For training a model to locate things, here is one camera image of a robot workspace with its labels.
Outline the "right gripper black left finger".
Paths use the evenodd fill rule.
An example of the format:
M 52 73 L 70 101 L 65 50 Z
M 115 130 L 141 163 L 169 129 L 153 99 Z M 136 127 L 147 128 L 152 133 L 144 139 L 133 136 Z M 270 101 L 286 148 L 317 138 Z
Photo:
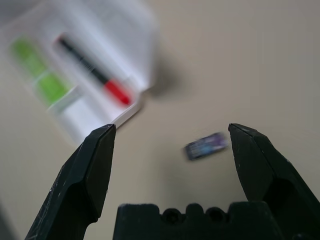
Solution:
M 116 126 L 93 130 L 61 167 L 27 240 L 82 240 L 102 215 L 108 191 Z

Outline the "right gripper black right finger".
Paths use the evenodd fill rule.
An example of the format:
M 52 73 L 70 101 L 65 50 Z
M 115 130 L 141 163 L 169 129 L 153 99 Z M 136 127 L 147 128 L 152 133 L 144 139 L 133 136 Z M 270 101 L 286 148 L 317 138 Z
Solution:
M 239 181 L 249 201 L 265 202 L 287 240 L 320 238 L 320 202 L 267 136 L 228 126 Z

